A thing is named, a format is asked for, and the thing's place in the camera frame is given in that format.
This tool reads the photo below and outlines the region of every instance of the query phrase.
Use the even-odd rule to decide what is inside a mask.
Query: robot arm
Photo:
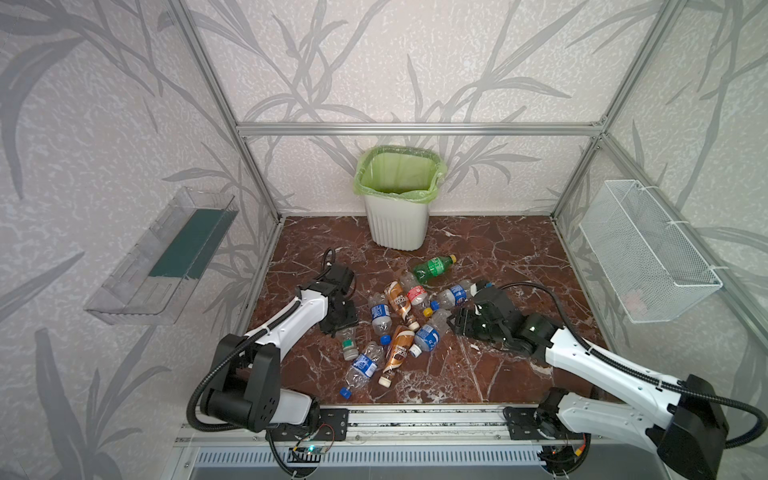
[[[523,316],[502,291],[517,285],[549,293],[567,328],[538,313]],[[582,339],[559,299],[535,283],[485,288],[475,296],[474,306],[462,307],[449,324],[457,335],[501,343],[510,352],[572,372],[626,402],[603,402],[551,389],[536,410],[535,428],[558,438],[569,432],[607,436],[656,452],[686,478],[714,480],[724,449],[751,442],[766,429],[763,412],[716,396],[712,385],[699,377],[690,375],[683,382]],[[727,440],[728,423],[721,405],[752,413],[758,421],[748,433]],[[513,412],[505,412],[505,417],[513,423],[517,418]]]
[[[210,373],[187,404],[191,426],[208,432],[238,428],[260,432],[284,424],[297,435],[317,430],[319,403],[280,388],[280,361],[316,324],[330,335],[357,324],[355,305],[346,297],[354,273],[333,260],[324,259],[323,264],[323,272],[297,288],[296,296],[271,319],[243,336],[230,334],[219,341]],[[197,400],[204,415],[225,423],[202,423],[195,412]]]

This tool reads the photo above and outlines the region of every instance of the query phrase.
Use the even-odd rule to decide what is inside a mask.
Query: trash can
[[[439,155],[416,147],[379,145],[357,163],[355,194],[363,195],[373,241],[416,250],[427,234],[429,203],[448,170]]]

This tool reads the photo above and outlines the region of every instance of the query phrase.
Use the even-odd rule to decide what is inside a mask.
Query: plastic bottle
[[[360,354],[355,345],[355,327],[350,326],[336,332],[336,338],[341,342],[341,351],[345,360],[354,360]]]
[[[462,280],[457,285],[435,295],[429,303],[429,307],[424,309],[424,316],[429,318],[437,309],[451,309],[461,305],[475,296],[478,290],[484,289],[488,285],[490,283],[485,280],[477,280],[474,283],[471,280]]]
[[[406,358],[408,358],[408,349],[413,345],[413,332],[405,325],[398,325],[395,330],[392,345],[386,354],[386,363],[379,377],[379,385],[389,388],[392,385],[392,379],[395,378],[395,371],[400,368]]]
[[[429,279],[443,274],[454,263],[456,263],[456,255],[435,257],[425,263],[414,266],[413,274],[416,275],[416,278],[422,285],[426,285]]]
[[[416,317],[411,312],[411,303],[402,291],[400,282],[390,283],[384,290],[384,294],[387,300],[389,300],[389,306],[400,315],[402,322],[414,332],[418,330],[419,322],[416,321]]]
[[[346,386],[339,393],[345,399],[352,396],[352,391],[363,387],[373,376],[373,373],[384,363],[384,349],[374,342],[355,359],[346,371]]]
[[[409,271],[405,271],[400,276],[400,285],[402,285],[402,289],[406,292],[408,301],[412,306],[421,304],[429,296],[422,284],[416,279],[416,275]]]
[[[411,355],[416,357],[422,352],[431,352],[435,349],[440,337],[451,329],[448,325],[449,316],[451,312],[448,310],[438,310],[432,315],[432,318],[414,335],[413,345],[409,349]]]
[[[368,298],[368,307],[371,309],[371,325],[373,331],[380,338],[382,345],[387,346],[392,341],[389,329],[392,327],[392,317],[389,316],[389,305],[383,293],[374,293]]]

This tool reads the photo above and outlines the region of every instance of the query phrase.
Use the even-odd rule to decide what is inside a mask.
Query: marble floor
[[[454,253],[458,262],[434,279],[431,291],[459,280],[485,278],[496,285],[530,280],[561,298],[566,313],[584,336],[601,346],[603,337],[592,316],[562,245],[547,217],[431,217],[424,245],[412,252],[373,243],[365,217],[289,217],[278,241],[251,326],[268,320],[293,297],[295,286],[316,275],[320,257],[336,248],[336,261],[356,274],[354,301],[362,350],[375,340],[367,296],[396,280],[395,271],[436,255]],[[540,312],[557,319],[546,295],[522,288],[509,290],[524,313]],[[419,313],[419,322],[425,320]],[[528,358],[501,353],[490,345],[447,334],[432,353],[409,357],[390,388],[377,383],[345,400],[339,395],[349,362],[340,343],[314,326],[291,349],[282,364],[283,386],[319,397],[322,404],[344,403],[538,403],[551,386],[588,395],[590,384]]]

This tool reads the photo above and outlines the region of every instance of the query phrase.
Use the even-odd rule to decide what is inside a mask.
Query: wire mesh basket
[[[723,285],[639,181],[606,181],[579,227],[633,323],[668,322]]]

